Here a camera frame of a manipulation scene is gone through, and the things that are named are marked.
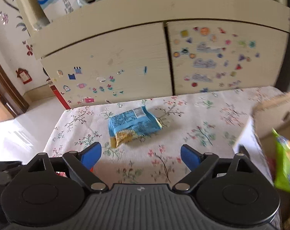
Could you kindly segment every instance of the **red object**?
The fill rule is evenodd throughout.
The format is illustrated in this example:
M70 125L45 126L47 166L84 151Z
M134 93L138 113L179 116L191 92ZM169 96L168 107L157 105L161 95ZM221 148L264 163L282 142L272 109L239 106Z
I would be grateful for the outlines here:
M53 84L53 82L51 81L51 79L49 78L46 81L48 82L49 87L51 88L51 90L53 91L53 93L55 94L55 96L59 99L59 101L64 106L64 108L67 109L67 110L68 109L71 109L70 106L68 105L68 103L66 103L65 99L62 97L62 95L60 94L60 92L56 88L56 86Z
M30 77L27 70L19 68L17 71L17 77L20 78L20 80L23 82L23 84L27 84L30 81L32 81L32 78Z

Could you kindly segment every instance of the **green snack bag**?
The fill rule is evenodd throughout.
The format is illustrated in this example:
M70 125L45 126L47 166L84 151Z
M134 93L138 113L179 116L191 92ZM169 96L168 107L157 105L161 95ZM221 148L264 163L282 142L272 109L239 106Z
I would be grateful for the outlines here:
M274 129L276 137L276 178L275 187L290 193L290 141L280 136Z

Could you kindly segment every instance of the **baseboard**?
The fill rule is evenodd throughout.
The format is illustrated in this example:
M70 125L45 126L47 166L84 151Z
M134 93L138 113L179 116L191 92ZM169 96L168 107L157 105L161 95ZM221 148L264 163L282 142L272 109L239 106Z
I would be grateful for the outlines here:
M30 91L25 92L23 95L23 98L31 104L34 101L44 99L44 98L50 98L55 96L49 85L42 85L40 87L34 88Z

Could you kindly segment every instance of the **cabinet top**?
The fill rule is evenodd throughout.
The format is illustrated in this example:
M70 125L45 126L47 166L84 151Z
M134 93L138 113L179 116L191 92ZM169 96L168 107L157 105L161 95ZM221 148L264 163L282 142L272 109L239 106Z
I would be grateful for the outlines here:
M57 18L28 43L38 59L113 30L186 19L232 20L290 32L290 8L273 0L101 0Z

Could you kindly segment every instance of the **metal screw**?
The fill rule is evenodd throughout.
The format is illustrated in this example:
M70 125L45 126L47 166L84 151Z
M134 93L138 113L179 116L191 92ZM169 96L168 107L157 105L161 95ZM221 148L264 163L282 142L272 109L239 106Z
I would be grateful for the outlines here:
M175 185L175 188L176 188L177 190L186 191L186 190L189 190L189 189L190 189L190 185L187 184L187 183L183 183L183 182L181 182L181 183L177 183L177 184Z
M96 182L91 185L91 189L93 190L104 190L106 188L106 184L101 182Z

